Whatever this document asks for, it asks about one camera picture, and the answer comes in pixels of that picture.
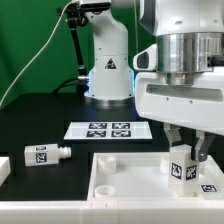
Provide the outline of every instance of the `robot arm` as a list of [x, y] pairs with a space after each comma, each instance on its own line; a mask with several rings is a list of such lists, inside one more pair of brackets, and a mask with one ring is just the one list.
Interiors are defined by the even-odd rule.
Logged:
[[139, 0], [74, 0], [72, 2], [75, 7], [71, 6], [71, 10], [78, 11], [77, 15], [70, 13], [72, 16], [77, 16], [76, 23], [80, 26], [85, 25], [85, 17], [87, 17], [93, 27], [95, 65], [87, 77], [89, 91], [85, 93], [86, 101], [102, 106], [132, 103], [134, 73], [128, 65], [128, 31], [122, 23], [113, 18], [110, 7], [133, 7], [139, 3]]

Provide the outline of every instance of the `white plastic tray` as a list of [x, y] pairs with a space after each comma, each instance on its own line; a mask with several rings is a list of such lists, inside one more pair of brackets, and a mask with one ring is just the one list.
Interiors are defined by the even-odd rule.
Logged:
[[[101, 174], [99, 158], [116, 158], [116, 172]], [[161, 157], [168, 153], [101, 153], [95, 154], [92, 164], [88, 200], [220, 200], [224, 199], [224, 175], [212, 157], [200, 164], [198, 190], [194, 196], [179, 197], [168, 188], [168, 174], [160, 171]], [[111, 186], [116, 194], [97, 195], [96, 188]]]

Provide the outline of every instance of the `metal cylinder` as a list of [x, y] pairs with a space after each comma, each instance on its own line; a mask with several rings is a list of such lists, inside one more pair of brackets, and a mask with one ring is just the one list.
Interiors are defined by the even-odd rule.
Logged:
[[158, 72], [211, 71], [209, 57], [223, 55], [222, 33], [188, 33], [157, 37]]

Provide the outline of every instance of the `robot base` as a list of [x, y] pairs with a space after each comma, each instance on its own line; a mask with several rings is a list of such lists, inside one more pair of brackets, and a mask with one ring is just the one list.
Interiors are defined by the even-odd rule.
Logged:
[[112, 108], [112, 107], [123, 107], [130, 104], [134, 104], [135, 98], [134, 96], [131, 96], [129, 98], [122, 99], [122, 100], [103, 100], [103, 99], [96, 99], [96, 98], [85, 95], [85, 102], [102, 107], [102, 108]]

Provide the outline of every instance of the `black cable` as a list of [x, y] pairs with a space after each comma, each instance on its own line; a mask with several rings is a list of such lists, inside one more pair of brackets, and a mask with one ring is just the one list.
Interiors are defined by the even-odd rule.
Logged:
[[85, 87], [88, 87], [86, 84], [72, 83], [72, 84], [67, 84], [67, 85], [63, 85], [63, 86], [58, 86], [52, 93], [57, 94], [60, 89], [66, 88], [66, 87], [69, 87], [69, 86], [85, 86]]
[[70, 78], [70, 79], [67, 79], [67, 80], [65, 80], [63, 83], [61, 83], [59, 86], [64, 86], [64, 85], [66, 85], [67, 83], [69, 83], [69, 82], [73, 82], [73, 81], [78, 81], [78, 79], [77, 78]]

